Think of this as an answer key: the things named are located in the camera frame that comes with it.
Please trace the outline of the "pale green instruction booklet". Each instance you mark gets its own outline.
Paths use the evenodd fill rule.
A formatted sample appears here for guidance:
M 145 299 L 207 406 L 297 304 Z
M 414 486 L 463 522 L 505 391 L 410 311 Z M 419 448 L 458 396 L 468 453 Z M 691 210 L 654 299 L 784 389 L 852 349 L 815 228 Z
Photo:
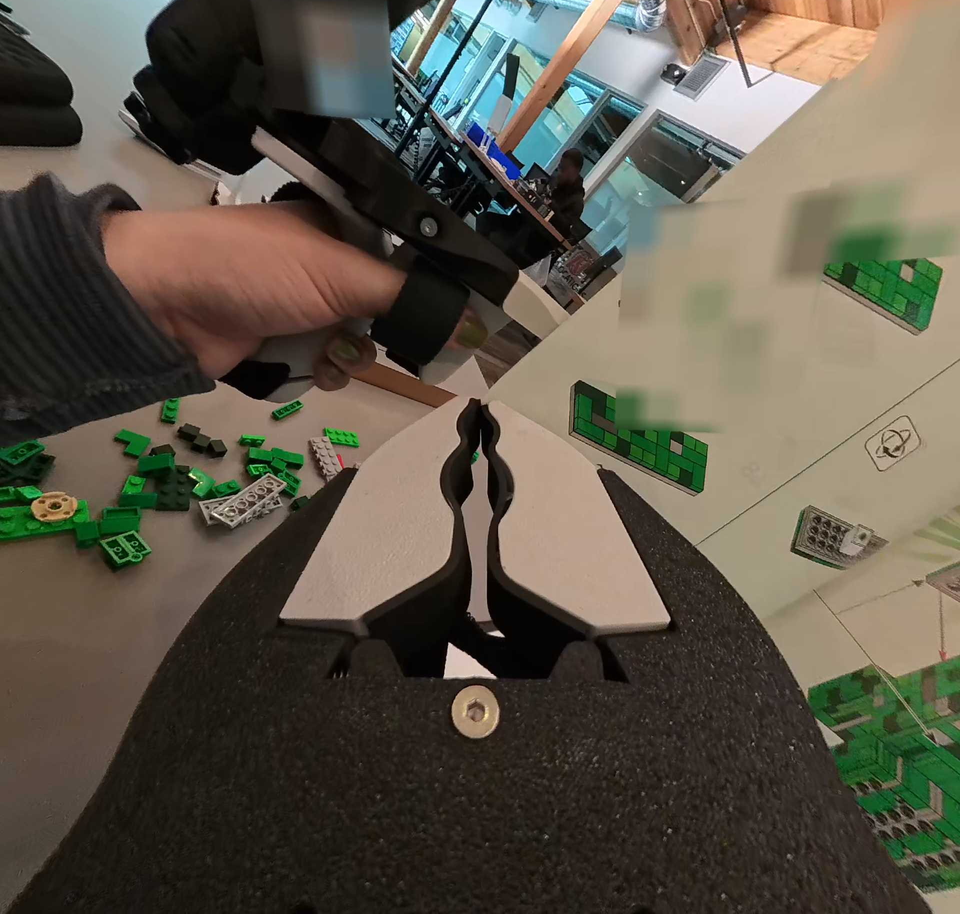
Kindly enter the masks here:
M 707 444 L 703 488 L 621 475 L 761 618 L 884 565 L 791 553 L 814 507 L 889 542 L 958 500 L 958 0 L 894 0 L 869 56 L 691 204 L 629 208 L 623 272 L 491 393 L 562 430 L 576 381 Z

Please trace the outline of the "blue bin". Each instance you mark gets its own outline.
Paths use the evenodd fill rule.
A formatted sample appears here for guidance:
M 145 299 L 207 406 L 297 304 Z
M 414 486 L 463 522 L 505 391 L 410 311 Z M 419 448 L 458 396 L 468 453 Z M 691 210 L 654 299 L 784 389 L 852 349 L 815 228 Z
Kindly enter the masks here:
M 473 143 L 480 152 L 493 163 L 497 163 L 503 170 L 509 180 L 516 180 L 522 177 L 523 165 L 517 161 L 512 154 L 504 153 L 498 148 L 496 140 L 490 139 L 486 129 L 482 128 L 475 121 L 468 125 L 465 137 Z

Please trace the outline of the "person's left hand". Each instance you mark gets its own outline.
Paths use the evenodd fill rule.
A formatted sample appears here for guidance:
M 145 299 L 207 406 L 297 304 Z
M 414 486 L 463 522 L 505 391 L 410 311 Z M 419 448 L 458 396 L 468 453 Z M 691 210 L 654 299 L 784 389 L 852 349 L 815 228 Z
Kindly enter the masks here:
M 342 241 L 320 201 L 111 211 L 101 231 L 106 263 L 133 300 L 211 379 L 272 337 L 335 328 L 314 359 L 313 384 L 342 390 L 377 349 L 340 324 L 386 314 L 405 282 Z

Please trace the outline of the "black cushion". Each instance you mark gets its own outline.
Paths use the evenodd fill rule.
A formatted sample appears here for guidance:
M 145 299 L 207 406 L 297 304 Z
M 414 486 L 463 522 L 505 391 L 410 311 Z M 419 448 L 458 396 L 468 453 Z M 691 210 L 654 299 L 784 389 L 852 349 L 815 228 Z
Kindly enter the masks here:
M 1 103 L 26 106 L 67 106 L 74 89 L 66 73 L 45 56 L 29 33 L 1 9 Z
M 82 122 L 69 104 L 1 104 L 2 148 L 70 148 L 83 137 Z

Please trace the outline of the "pile of green toy bricks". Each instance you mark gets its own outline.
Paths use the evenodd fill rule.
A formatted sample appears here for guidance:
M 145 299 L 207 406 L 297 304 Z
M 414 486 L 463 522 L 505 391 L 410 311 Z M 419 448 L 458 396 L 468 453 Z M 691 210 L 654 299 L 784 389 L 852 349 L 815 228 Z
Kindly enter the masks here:
M 267 437 L 246 433 L 229 443 L 211 437 L 202 427 L 179 423 L 181 403 L 179 398 L 168 399 L 159 409 L 159 422 L 170 426 L 174 441 L 155 442 L 148 434 L 125 428 L 113 435 L 129 466 L 114 500 L 101 509 L 74 492 L 53 487 L 56 458 L 42 440 L 2 443 L 2 547 L 67 538 L 77 550 L 95 552 L 111 571 L 119 572 L 150 558 L 152 548 L 143 528 L 145 514 L 196 511 L 206 527 L 233 531 L 242 526 L 233 530 L 208 526 L 199 502 L 234 494 L 268 473 L 286 483 L 282 506 L 243 526 L 274 512 L 293 513 L 307 506 L 310 496 L 303 475 L 307 462 L 315 464 L 319 472 L 308 445 L 301 453 L 270 444 Z M 329 437 L 342 461 L 344 451 L 359 447 L 353 431 L 330 427 L 321 431 L 319 436 Z M 348 466 L 342 463 L 344 471 Z M 318 476 L 321 487 L 328 484 Z M 30 504 L 49 491 L 76 497 L 80 504 L 77 514 L 59 524 L 36 521 Z

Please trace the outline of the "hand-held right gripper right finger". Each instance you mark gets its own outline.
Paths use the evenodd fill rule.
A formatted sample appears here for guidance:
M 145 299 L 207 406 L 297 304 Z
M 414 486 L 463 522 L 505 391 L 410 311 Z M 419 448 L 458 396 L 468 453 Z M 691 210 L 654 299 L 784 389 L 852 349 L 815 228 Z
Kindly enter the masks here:
M 491 524 L 486 603 L 517 643 L 661 631 L 670 614 L 597 467 L 499 401 L 482 409 Z

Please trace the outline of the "long light grey toy plate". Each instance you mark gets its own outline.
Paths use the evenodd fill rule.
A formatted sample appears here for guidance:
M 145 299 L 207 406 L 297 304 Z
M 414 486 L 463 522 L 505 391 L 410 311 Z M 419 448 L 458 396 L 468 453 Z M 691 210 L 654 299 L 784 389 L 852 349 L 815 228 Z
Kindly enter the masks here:
M 200 501 L 200 514 L 208 526 L 233 530 L 281 507 L 285 488 L 281 478 L 268 473 L 231 495 Z

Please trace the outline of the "person's left forearm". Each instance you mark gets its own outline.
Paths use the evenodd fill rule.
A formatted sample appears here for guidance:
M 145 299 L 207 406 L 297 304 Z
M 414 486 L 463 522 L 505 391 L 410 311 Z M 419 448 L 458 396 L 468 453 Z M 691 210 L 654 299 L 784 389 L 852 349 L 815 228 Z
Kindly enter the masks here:
M 49 173 L 2 192 L 2 447 L 215 390 L 105 259 L 106 215 L 138 210 L 116 185 L 75 194 Z

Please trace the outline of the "wooden post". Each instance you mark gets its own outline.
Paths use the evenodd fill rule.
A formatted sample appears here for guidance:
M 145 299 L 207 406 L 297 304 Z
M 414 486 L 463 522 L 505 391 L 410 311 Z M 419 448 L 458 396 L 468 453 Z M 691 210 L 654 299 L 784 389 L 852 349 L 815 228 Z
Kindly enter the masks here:
M 500 131 L 497 138 L 500 150 L 513 152 L 516 149 L 546 109 L 548 102 L 562 89 L 563 83 L 612 19 L 622 1 L 590 1 L 521 102 L 517 112 Z

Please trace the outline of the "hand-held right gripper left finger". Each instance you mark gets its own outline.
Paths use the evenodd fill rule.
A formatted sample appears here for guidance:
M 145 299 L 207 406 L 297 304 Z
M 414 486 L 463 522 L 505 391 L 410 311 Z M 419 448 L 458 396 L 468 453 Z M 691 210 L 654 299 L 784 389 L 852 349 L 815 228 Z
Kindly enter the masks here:
M 392 648 L 447 644 L 472 594 L 462 508 L 480 439 L 480 401 L 458 396 L 370 455 L 279 612 L 279 630 Z

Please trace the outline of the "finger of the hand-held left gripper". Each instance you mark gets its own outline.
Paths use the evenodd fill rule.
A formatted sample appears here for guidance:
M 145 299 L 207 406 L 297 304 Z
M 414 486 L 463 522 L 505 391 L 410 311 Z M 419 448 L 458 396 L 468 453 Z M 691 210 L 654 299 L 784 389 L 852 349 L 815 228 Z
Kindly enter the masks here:
M 497 307 L 520 297 L 520 269 L 451 208 L 420 187 L 353 120 L 272 119 L 254 148 L 317 195 L 351 208 L 414 255 Z

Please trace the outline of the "grey wall vent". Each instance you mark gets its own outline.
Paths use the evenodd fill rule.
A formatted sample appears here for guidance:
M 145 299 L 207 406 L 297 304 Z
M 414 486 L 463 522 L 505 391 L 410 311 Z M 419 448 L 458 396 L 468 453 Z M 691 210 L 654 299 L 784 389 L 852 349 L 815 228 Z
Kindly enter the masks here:
M 685 70 L 674 87 L 674 92 L 692 102 L 698 102 L 705 91 L 726 70 L 729 62 L 722 56 L 704 53 L 697 62 Z

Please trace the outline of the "grey desk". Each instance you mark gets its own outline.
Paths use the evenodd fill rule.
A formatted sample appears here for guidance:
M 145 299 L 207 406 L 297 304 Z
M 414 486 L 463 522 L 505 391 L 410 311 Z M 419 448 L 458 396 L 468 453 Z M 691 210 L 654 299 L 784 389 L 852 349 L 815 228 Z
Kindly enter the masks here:
M 2 0 L 74 86 L 81 143 L 2 151 L 2 189 L 49 172 L 82 192 L 112 182 L 145 208 L 205 204 L 214 181 L 140 143 L 118 118 L 145 31 L 170 0 Z M 235 531 L 190 512 L 145 512 L 153 554 L 113 572 L 56 535 L 2 544 L 2 908 L 74 824 L 163 656 L 199 603 L 285 521 Z

